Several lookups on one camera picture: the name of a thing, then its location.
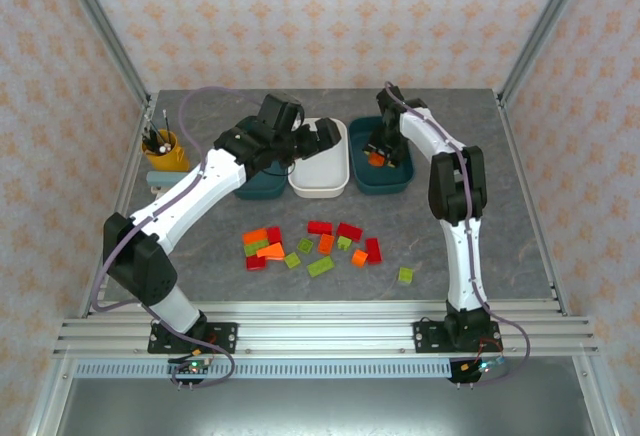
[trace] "green block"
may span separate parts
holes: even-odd
[[[338,238],[338,249],[347,251],[349,246],[351,246],[351,240],[349,238],[345,238],[344,236]]]
[[[289,269],[293,269],[298,266],[302,261],[296,253],[291,253],[284,258],[284,262]]]
[[[298,243],[298,251],[302,251],[305,254],[309,254],[311,252],[311,248],[313,248],[313,241],[308,239],[301,239]]]
[[[307,266],[307,270],[309,271],[311,277],[315,278],[316,276],[320,276],[322,273],[326,273],[334,267],[335,265],[333,264],[331,256],[325,256],[324,258],[319,259],[315,263],[311,263],[309,266]]]
[[[402,284],[411,284],[413,281],[413,269],[400,268],[398,273],[398,282]]]
[[[258,252],[259,249],[266,248],[269,246],[269,241],[263,239],[262,241],[256,241],[255,243],[247,244],[244,247],[244,254],[247,256],[253,256]]]

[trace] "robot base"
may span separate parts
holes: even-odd
[[[220,346],[229,354],[235,353],[238,340],[237,323],[205,322],[199,326],[198,333],[197,336],[191,334],[188,336]],[[149,336],[149,346],[147,347],[149,354],[186,354],[196,349],[200,349],[204,354],[213,352],[209,348],[189,343],[174,336],[160,324],[151,325],[151,336]]]

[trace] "gray work surface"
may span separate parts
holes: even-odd
[[[592,435],[570,358],[473,391],[444,379],[76,380],[59,436]]]
[[[347,126],[355,118],[379,114],[376,89],[287,90],[297,97],[307,117],[332,117]],[[186,91],[161,91],[154,121],[163,127],[166,109],[171,129],[186,147],[192,167],[199,158],[179,132],[177,111]],[[246,91],[262,100],[266,90]],[[520,182],[509,150],[493,93],[490,90],[403,90],[407,98],[420,97],[451,135],[484,152],[488,204],[480,230],[482,278],[491,299],[548,298],[549,283],[538,250]],[[257,113],[257,106],[235,95],[208,92],[188,104],[185,124],[207,150],[219,134],[238,120]],[[365,196],[351,174],[344,193],[335,199],[302,199],[287,186],[271,201],[242,201],[228,195],[186,233],[170,258],[187,296],[197,301],[339,301],[442,300],[449,275],[445,240],[427,201],[429,164],[411,147],[415,177],[408,189],[388,196]],[[129,204],[129,214],[151,203],[154,196],[145,177],[151,165],[142,158]],[[310,278],[306,265],[319,259],[300,255],[303,264],[289,270],[270,262],[267,270],[245,269],[242,234],[257,228],[280,226],[285,251],[295,250],[310,220],[344,221],[376,237],[384,262],[360,269],[349,252],[334,248],[336,267]],[[317,237],[312,237],[317,246]],[[357,247],[364,248],[362,242]],[[400,267],[414,270],[408,286],[397,280]],[[126,293],[109,282],[105,299],[121,300]]]

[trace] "yellow cup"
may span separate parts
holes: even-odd
[[[148,153],[149,148],[141,143],[142,152],[147,159],[151,162],[153,167],[158,171],[189,171],[189,158],[187,158],[184,148],[178,143],[178,138],[175,133],[171,131],[170,139],[167,137],[166,129],[158,129],[160,135],[165,141],[171,142],[171,151],[167,154],[156,156],[153,153]]]

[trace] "plastic tray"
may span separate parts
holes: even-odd
[[[400,193],[407,189],[413,179],[413,162],[411,153],[397,168],[371,166],[362,149],[369,141],[373,129],[382,123],[381,116],[358,118],[349,125],[349,152],[353,175],[358,189],[364,194]]]
[[[318,118],[309,118],[311,129],[315,129]],[[334,119],[342,139],[333,148],[309,159],[298,160],[289,175],[289,184],[301,198],[335,198],[340,196],[349,182],[349,144],[347,127]]]
[[[254,201],[279,198],[287,186],[287,168],[281,168],[278,162],[274,162],[267,171],[281,176],[260,172],[233,193],[240,199]]]

